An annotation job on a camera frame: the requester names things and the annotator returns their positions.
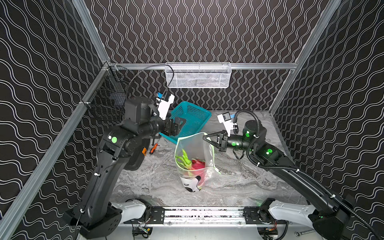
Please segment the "panda print zip-top bag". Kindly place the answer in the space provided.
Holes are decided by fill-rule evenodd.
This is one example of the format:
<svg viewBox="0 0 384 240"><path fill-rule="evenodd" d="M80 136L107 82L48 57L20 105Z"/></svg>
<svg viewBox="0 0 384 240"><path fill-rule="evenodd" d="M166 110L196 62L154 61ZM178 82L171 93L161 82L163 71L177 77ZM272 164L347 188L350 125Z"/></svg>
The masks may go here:
<svg viewBox="0 0 384 240"><path fill-rule="evenodd" d="M175 163L183 187L189 192L198 192L221 172L215 165L215 150L201 132L179 138L175 149Z"/></svg>

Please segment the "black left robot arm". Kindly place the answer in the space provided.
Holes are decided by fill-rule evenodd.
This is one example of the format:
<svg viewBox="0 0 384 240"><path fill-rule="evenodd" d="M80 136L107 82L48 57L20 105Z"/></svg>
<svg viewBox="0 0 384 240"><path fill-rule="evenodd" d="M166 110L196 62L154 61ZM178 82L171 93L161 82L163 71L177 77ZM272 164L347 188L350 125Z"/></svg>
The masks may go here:
<svg viewBox="0 0 384 240"><path fill-rule="evenodd" d="M79 203L65 214L69 225L75 226L77 240L107 237L119 224L142 218L147 208L144 203L111 203L110 197L122 170L139 169L151 139L159 133L180 133L187 121L171 119L169 108L174 99L172 94L161 94L156 104L144 97L125 100L122 122L108 128L97 147L97 165L90 183Z"/></svg>

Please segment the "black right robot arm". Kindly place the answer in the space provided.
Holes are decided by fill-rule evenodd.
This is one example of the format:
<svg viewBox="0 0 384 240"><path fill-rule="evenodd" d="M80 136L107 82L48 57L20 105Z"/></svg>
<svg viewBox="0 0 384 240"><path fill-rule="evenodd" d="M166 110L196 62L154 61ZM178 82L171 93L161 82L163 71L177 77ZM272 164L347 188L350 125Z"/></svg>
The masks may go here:
<svg viewBox="0 0 384 240"><path fill-rule="evenodd" d="M308 201L307 205L295 205L268 198L255 213L259 221L264 224L293 222L310 227L326 240L345 240L344 231L352 216L352 200L341 198L292 166L280 149L267 143L267 130L260 121L247 121L241 135L238 130L234 126L233 134L223 130L208 134L203 140L220 152L240 150L252 164L284 180Z"/></svg>

